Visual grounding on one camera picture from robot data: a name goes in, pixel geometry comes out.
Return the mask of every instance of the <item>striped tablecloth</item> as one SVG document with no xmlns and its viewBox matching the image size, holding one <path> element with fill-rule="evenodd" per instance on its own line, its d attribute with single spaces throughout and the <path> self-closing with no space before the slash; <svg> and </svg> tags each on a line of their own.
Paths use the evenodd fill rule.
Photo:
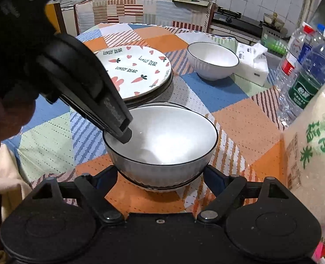
<svg viewBox="0 0 325 264">
<path fill-rule="evenodd" d="M 272 175 L 283 181 L 278 95 L 271 71 L 266 87 L 232 75 L 209 82 L 200 79 L 186 57 L 188 44 L 219 38 L 187 29 L 147 24 L 98 24 L 77 37 L 92 51 L 119 45 L 142 45 L 167 55 L 173 84 L 156 101 L 171 101 L 209 118 L 219 131 L 210 164 L 225 174 L 241 174 L 251 181 Z M 62 101 L 36 101 L 35 115 L 22 132 L 6 140 L 19 160 L 22 175 L 35 186 L 49 174 L 70 181 L 78 174 L 97 174 L 111 164 L 101 131 Z M 169 193 L 146 192 L 119 176 L 107 198 L 123 213 L 197 213 L 213 199 L 202 177 Z"/>
</svg>

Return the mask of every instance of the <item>white bowl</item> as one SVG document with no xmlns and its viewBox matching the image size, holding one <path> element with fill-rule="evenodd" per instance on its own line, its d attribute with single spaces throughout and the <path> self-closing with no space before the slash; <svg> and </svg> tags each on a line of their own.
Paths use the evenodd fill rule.
<svg viewBox="0 0 325 264">
<path fill-rule="evenodd" d="M 211 42 L 190 44 L 187 57 L 197 74 L 210 81 L 230 76 L 239 64 L 239 59 L 234 52 Z"/>
<path fill-rule="evenodd" d="M 209 163 L 218 133 L 204 116 L 181 106 L 155 104 L 131 109 L 132 138 L 122 144 L 104 132 L 112 162 L 141 187 L 186 184 Z"/>
</svg>

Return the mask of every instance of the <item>tissue box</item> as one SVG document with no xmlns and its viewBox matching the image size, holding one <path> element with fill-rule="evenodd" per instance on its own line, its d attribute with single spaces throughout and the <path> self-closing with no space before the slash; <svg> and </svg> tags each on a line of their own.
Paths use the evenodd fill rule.
<svg viewBox="0 0 325 264">
<path fill-rule="evenodd" d="M 239 65 L 234 73 L 253 83 L 264 86 L 269 74 L 265 52 L 267 52 L 267 48 L 259 43 L 253 46 L 238 43 L 236 54 L 239 58 Z"/>
</svg>

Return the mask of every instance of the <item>bowl rim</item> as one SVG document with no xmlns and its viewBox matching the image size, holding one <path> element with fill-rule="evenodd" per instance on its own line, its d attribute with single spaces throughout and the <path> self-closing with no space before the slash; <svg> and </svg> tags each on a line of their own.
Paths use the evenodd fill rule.
<svg viewBox="0 0 325 264">
<path fill-rule="evenodd" d="M 239 58 L 238 56 L 232 52 L 230 49 L 228 49 L 227 47 L 223 47 L 224 49 L 228 50 L 229 52 L 231 52 L 233 55 L 236 56 L 237 60 L 238 60 L 238 63 L 236 65 L 232 65 L 232 66 L 224 66 L 224 65 L 217 65 L 217 64 L 212 64 L 212 63 L 209 63 L 209 62 L 206 62 L 205 60 L 202 60 L 200 58 L 197 58 L 195 55 L 193 55 L 190 51 L 189 51 L 189 47 L 193 44 L 201 44 L 201 43 L 205 43 L 205 44 L 212 44 L 212 45 L 217 45 L 217 46 L 220 46 L 220 47 L 223 47 L 222 45 L 218 45 L 218 44 L 214 44 L 213 42 L 208 42 L 208 41 L 196 41 L 196 42 L 193 42 L 191 44 L 188 45 L 187 47 L 187 51 L 190 53 L 191 56 L 195 57 L 196 59 L 200 60 L 200 61 L 203 61 L 207 64 L 211 64 L 211 65 L 214 65 L 214 66 L 219 66 L 220 68 L 234 68 L 235 66 L 239 65 Z"/>
<path fill-rule="evenodd" d="M 176 189 L 182 188 L 182 187 L 184 187 L 186 185 L 189 185 L 190 183 L 192 183 L 193 181 L 195 181 L 197 178 L 199 178 L 202 175 L 202 173 L 204 171 L 204 168 L 198 174 L 196 174 L 195 176 L 193 176 L 193 178 L 191 178 L 190 180 L 184 181 L 183 183 L 180 183 L 180 184 L 172 185 L 170 187 L 151 187 L 149 185 L 145 185 L 145 184 L 142 184 L 142 183 L 139 183 L 137 181 L 132 180 L 130 177 L 126 176 L 123 172 L 121 172 L 121 170 L 119 168 L 117 168 L 117 170 L 119 171 L 119 173 L 127 181 L 130 181 L 131 183 L 135 184 L 136 186 L 139 186 L 142 189 L 148 189 L 148 190 L 152 190 L 152 191 L 161 191 L 161 192 L 163 192 L 163 191 L 176 190 Z"/>
<path fill-rule="evenodd" d="M 213 123 L 212 123 L 208 118 L 206 118 L 204 115 L 201 115 L 201 114 L 198 113 L 198 112 L 195 112 L 195 111 L 193 111 L 193 110 L 190 110 L 189 108 L 187 108 L 187 107 L 185 107 L 185 106 L 183 106 L 183 105 L 180 105 L 180 104 L 177 104 L 177 103 L 173 103 L 173 102 L 164 102 L 164 103 L 169 103 L 169 104 L 175 104 L 175 105 L 178 105 L 178 106 L 182 107 L 182 108 L 180 108 L 180 109 L 188 110 L 188 111 L 191 111 L 191 112 L 193 112 L 193 113 L 195 113 L 195 114 L 198 114 L 198 115 L 202 116 L 203 118 L 205 118 L 207 121 L 210 122 L 210 124 L 212 125 L 212 127 L 215 129 L 215 132 L 216 132 L 216 141 L 215 141 L 215 144 L 212 146 L 212 148 L 211 148 L 211 149 L 210 149 L 206 154 L 204 154 L 204 155 L 202 155 L 201 157 L 198 157 L 198 158 L 196 158 L 196 159 L 194 159 L 194 160 L 187 161 L 187 162 L 184 162 L 184 163 L 171 164 L 171 165 L 159 165 L 159 164 L 149 164 L 149 163 L 144 163 L 144 162 L 136 161 L 136 160 L 132 160 L 132 159 L 130 159 L 130 158 L 128 158 L 128 157 L 123 156 L 122 154 L 120 154 L 120 153 L 118 153 L 116 150 L 114 150 L 114 149 L 113 149 L 113 148 L 112 148 L 112 147 L 111 147 L 111 146 L 106 142 L 106 140 L 105 140 L 105 134 L 104 134 L 104 132 L 103 132 L 103 140 L 104 140 L 105 145 L 108 146 L 108 147 L 110 148 L 110 150 L 112 150 L 113 152 L 115 152 L 115 154 L 119 155 L 120 157 L 123 157 L 123 158 L 126 159 L 126 160 L 129 160 L 129 161 L 132 161 L 132 162 L 135 162 L 135 163 L 139 163 L 139 164 L 143 164 L 143 165 L 157 166 L 157 167 L 175 167 L 175 166 L 186 165 L 186 164 L 189 164 L 189 163 L 192 163 L 192 162 L 195 162 L 195 161 L 198 161 L 198 160 L 204 158 L 206 155 L 208 155 L 210 152 L 212 152 L 212 151 L 216 148 L 217 143 L 218 143 L 218 141 L 219 141 L 219 132 L 217 131 L 216 126 L 215 126 L 215 125 L 214 125 L 214 124 L 213 124 Z M 161 104 L 161 105 L 151 105 L 151 106 L 147 106 L 147 107 L 156 107 L 156 106 L 164 106 L 164 105 L 163 105 L 163 104 Z M 139 109 L 139 108 L 143 108 L 143 107 L 144 107 L 144 105 L 139 106 L 139 107 L 136 107 L 136 108 L 132 108 L 132 109 L 130 109 L 130 111 L 131 111 L 131 110 L 135 110 L 135 109 Z"/>
</svg>

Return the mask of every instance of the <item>patchwork tablecloth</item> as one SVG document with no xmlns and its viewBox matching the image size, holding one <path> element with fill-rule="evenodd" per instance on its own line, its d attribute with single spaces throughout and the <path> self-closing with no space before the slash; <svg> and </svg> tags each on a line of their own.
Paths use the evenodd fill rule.
<svg viewBox="0 0 325 264">
<path fill-rule="evenodd" d="M 278 95 L 272 87 L 273 71 L 266 87 L 236 75 L 209 82 L 194 72 L 186 57 L 186 48 L 192 42 L 230 46 L 231 38 L 147 24 L 98 24 L 78 39 L 92 51 L 142 45 L 165 53 L 174 71 L 173 84 L 156 101 L 181 104 L 215 124 L 219 140 L 210 164 L 224 174 L 240 174 L 251 181 L 262 181 L 268 175 L 284 181 L 283 127 L 276 117 Z M 111 164 L 98 128 L 62 101 L 51 106 L 42 97 L 36 101 L 30 123 L 5 143 L 13 149 L 22 175 L 33 186 L 49 174 L 59 181 L 70 181 L 83 172 L 97 174 Z M 146 192 L 119 175 L 107 199 L 123 213 L 197 213 L 213 197 L 202 177 L 176 192 L 160 194 Z"/>
<path fill-rule="evenodd" d="M 79 33 L 99 23 L 145 23 L 207 32 L 215 3 L 208 7 L 173 0 L 94 0 L 76 4 L 74 15 Z"/>
</svg>

